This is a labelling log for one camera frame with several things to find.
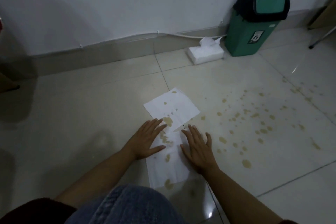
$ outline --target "finger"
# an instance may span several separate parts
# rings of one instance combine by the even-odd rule
[[[144,127],[143,131],[147,132],[147,130],[151,127],[153,123],[155,123],[158,119],[155,118],[154,120],[151,120],[150,122],[147,123],[147,125]]]
[[[201,133],[198,131],[198,129],[196,128],[196,126],[193,126],[192,128],[196,131],[196,134],[197,134],[199,140],[200,140],[201,142],[204,143],[203,136],[202,136]]]
[[[138,131],[142,131],[145,128],[145,126],[148,124],[148,122],[150,121],[151,120],[147,120],[144,124],[142,124]]]
[[[187,152],[187,150],[183,147],[183,144],[180,144],[181,150],[183,152],[183,154],[185,155],[185,157],[191,162],[193,163],[193,159],[191,158],[191,155],[189,152]]]
[[[208,138],[207,146],[211,149],[211,146],[212,146],[212,139],[211,139],[211,136],[210,136],[210,134],[209,134],[208,132],[205,133],[205,135],[206,135],[207,138]]]
[[[190,124],[188,125],[188,128],[189,128],[190,133],[192,134],[195,144],[200,143],[200,139],[198,138],[198,135],[195,129]]]
[[[195,142],[193,139],[193,136],[191,135],[191,133],[187,130],[181,130],[182,133],[187,137],[187,141],[190,147],[194,147],[195,146]]]
[[[147,151],[146,155],[147,155],[147,157],[152,156],[153,154],[155,154],[155,153],[157,153],[159,151],[162,151],[164,148],[166,148],[166,146],[164,146],[164,145],[160,145],[160,146],[154,147],[152,149],[149,149]]]
[[[158,120],[158,121],[156,121],[156,122],[154,122],[150,127],[149,127],[149,129],[147,130],[147,134],[151,134],[151,133],[153,133],[153,131],[154,131],[154,129],[161,123],[163,121],[163,119],[160,119],[160,120]]]
[[[157,129],[155,129],[152,133],[152,139],[154,140],[166,126],[168,126],[168,125],[163,124],[163,125],[159,126]]]

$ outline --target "tissue pack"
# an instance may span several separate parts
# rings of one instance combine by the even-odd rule
[[[195,65],[222,59],[224,50],[219,45],[220,40],[221,38],[213,40],[210,37],[205,37],[199,42],[200,46],[189,47],[187,54]]]

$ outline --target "white tissue sheet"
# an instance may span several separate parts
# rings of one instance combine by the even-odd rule
[[[178,88],[143,105],[153,118],[164,119],[165,132],[171,133],[200,113],[191,100]]]
[[[188,147],[188,142],[182,132],[164,134],[169,141],[169,146],[148,158],[146,158],[150,187],[155,189],[169,183],[183,182],[188,179],[198,179],[199,175],[193,170],[184,156],[180,144]],[[162,139],[158,136],[152,147],[162,145]]]
[[[211,37],[204,37],[199,42],[201,46],[188,48],[187,54],[195,65],[222,59],[224,50],[219,45],[220,40],[221,38],[213,40]]]

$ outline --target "trash can lid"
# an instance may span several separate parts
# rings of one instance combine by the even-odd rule
[[[280,21],[287,18],[290,0],[237,0],[233,8],[249,22]]]

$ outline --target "tile baseboard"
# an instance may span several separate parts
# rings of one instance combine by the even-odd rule
[[[275,31],[305,27],[314,14],[320,9],[321,8],[290,12],[288,18],[280,22]],[[190,36],[216,36],[224,35],[227,29],[228,25],[221,25],[218,27],[181,32],[181,34]],[[156,34],[153,34],[146,38],[133,36],[121,40],[110,40],[92,44],[83,48],[36,56],[25,56],[20,53],[15,59],[8,59],[0,63],[0,72],[14,81],[30,79],[53,73],[102,65],[119,60],[198,46],[199,41],[199,39],[171,35],[157,36]],[[9,57],[13,56],[11,55],[9,48],[6,48],[6,53]]]

